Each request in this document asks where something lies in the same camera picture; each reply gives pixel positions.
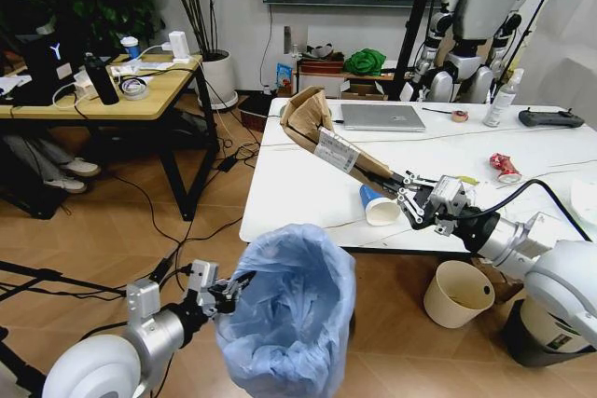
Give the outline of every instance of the silver laptop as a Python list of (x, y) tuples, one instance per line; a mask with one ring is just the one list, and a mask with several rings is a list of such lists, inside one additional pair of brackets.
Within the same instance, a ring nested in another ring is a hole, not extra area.
[(342, 104), (347, 130), (423, 132), (425, 125), (412, 106), (400, 104)]

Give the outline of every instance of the wooden floor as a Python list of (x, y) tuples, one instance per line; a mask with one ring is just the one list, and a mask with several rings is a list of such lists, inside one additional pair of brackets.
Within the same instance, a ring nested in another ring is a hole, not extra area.
[[(222, 117), (236, 144), (251, 141), (230, 113)], [(218, 133), (228, 137), (221, 125)], [(58, 130), (56, 135), (74, 151), (86, 137), (83, 130)], [(201, 153), (186, 151), (179, 160), (190, 176)], [(180, 219), (155, 156), (107, 169), (146, 190), (165, 232), (177, 238), (185, 235), (188, 224)], [(252, 175), (252, 169), (242, 163), (219, 174), (201, 197), (190, 235), (207, 236), (241, 217)], [(0, 259), (116, 286), (146, 274), (174, 247), (154, 230), (143, 196), (108, 176), (65, 205), (71, 214), (58, 210), (52, 220), (37, 221), (0, 202)], [(213, 260), (220, 263), (222, 275), (231, 274), (245, 247), (238, 237), (239, 226), (208, 241), (190, 242), (183, 252), (184, 262)], [(458, 330), (432, 323), (422, 300), (436, 258), (363, 254), (355, 258), (356, 331), (338, 397), (597, 397), (595, 355), (545, 369), (523, 368), (508, 357), (498, 330), (509, 306), (494, 307)], [(2, 274), (0, 278), (22, 280)], [(172, 281), (162, 303), (179, 300), (180, 295)], [(0, 325), (10, 330), (7, 344), (44, 372), (88, 330), (125, 317), (121, 300), (105, 303), (23, 293), (0, 304)], [(0, 397), (7, 396), (7, 390), (0, 389)], [(160, 398), (197, 396), (247, 396), (228, 377), (211, 323), (176, 354)]]

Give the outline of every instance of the spray bottle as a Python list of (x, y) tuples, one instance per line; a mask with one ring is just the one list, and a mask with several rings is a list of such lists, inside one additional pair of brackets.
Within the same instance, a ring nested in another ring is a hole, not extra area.
[(500, 116), (512, 104), (516, 94), (519, 93), (522, 75), (524, 75), (524, 69), (516, 69), (507, 84), (497, 92), (487, 116), (483, 118), (483, 123), (486, 126), (495, 128), (500, 124)]

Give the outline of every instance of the white flower pot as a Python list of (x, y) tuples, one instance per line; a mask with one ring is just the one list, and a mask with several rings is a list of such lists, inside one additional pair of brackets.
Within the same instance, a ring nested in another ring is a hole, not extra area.
[(218, 52), (225, 54), (226, 57), (218, 61), (203, 62), (203, 72), (208, 82), (207, 90), (212, 109), (228, 109), (239, 100), (235, 90), (234, 67), (229, 52), (225, 50), (218, 50)]

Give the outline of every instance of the black remote controller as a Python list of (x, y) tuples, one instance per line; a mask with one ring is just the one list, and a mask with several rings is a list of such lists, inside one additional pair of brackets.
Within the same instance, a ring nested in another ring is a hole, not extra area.
[(560, 112), (532, 112), (529, 107), (526, 111), (519, 112), (519, 120), (524, 126), (567, 126), (578, 128), (585, 124), (585, 120), (572, 113), (572, 109)]

